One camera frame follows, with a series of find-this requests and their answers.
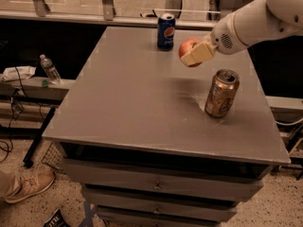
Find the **drawer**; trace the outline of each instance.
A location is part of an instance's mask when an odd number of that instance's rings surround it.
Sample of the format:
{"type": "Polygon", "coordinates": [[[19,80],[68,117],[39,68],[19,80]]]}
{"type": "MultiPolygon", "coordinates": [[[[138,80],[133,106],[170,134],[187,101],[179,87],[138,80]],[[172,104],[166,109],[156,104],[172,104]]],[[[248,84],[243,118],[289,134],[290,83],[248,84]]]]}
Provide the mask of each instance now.
{"type": "Polygon", "coordinates": [[[221,227],[220,223],[211,221],[202,221],[198,219],[188,218],[171,218],[155,215],[148,215],[140,212],[107,208],[103,206],[97,207],[97,215],[99,218],[109,220],[114,223],[138,224],[146,227],[221,227]]]}
{"type": "Polygon", "coordinates": [[[143,166],[62,159],[62,167],[79,183],[226,200],[248,201],[261,181],[173,171],[143,166]]]}
{"type": "Polygon", "coordinates": [[[155,195],[138,191],[121,191],[109,187],[98,189],[82,187],[82,195],[94,205],[129,209],[161,216],[177,216],[228,221],[236,215],[236,208],[203,202],[202,199],[178,198],[171,195],[155,195]]]}

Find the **blue soda can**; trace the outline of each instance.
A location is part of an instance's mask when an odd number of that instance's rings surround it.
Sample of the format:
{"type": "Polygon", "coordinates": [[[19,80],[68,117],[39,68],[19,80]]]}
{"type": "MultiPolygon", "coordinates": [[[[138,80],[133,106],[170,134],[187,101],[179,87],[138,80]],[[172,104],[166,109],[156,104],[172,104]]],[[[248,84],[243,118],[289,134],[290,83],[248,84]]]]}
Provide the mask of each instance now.
{"type": "Polygon", "coordinates": [[[158,49],[171,50],[173,48],[173,35],[176,20],[171,13],[163,13],[158,18],[158,49]]]}

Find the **brown soda can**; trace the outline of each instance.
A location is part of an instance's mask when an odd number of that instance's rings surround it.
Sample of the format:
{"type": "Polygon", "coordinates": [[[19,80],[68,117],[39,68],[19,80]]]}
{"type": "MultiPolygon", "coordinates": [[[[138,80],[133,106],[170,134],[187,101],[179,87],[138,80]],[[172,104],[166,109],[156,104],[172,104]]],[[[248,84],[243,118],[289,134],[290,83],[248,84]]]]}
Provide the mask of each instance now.
{"type": "Polygon", "coordinates": [[[239,88],[239,76],[228,69],[219,70],[212,79],[205,111],[213,117],[227,116],[239,88]]]}

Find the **water bottle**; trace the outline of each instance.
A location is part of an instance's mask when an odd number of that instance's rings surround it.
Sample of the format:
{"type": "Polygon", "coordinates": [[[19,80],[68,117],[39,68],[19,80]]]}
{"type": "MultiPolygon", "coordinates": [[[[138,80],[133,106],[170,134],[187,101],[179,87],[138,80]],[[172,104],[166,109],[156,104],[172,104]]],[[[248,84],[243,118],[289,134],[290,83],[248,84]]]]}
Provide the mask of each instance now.
{"type": "Polygon", "coordinates": [[[51,59],[46,57],[44,54],[40,56],[40,65],[44,68],[51,83],[59,84],[62,82],[55,65],[51,59]]]}

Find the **drawer knob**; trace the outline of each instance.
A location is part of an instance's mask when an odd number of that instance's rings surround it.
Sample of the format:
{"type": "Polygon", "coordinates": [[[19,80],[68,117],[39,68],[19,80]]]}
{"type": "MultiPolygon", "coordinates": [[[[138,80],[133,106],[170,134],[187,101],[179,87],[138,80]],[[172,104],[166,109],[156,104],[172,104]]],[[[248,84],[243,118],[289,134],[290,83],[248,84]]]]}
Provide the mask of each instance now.
{"type": "Polygon", "coordinates": [[[162,189],[162,187],[160,186],[160,183],[159,182],[156,182],[155,183],[155,186],[153,187],[153,190],[155,191],[160,191],[162,189]]]}
{"type": "Polygon", "coordinates": [[[153,210],[153,213],[154,213],[155,215],[160,215],[160,214],[161,214],[161,212],[160,212],[158,206],[155,207],[155,209],[153,210]]]}

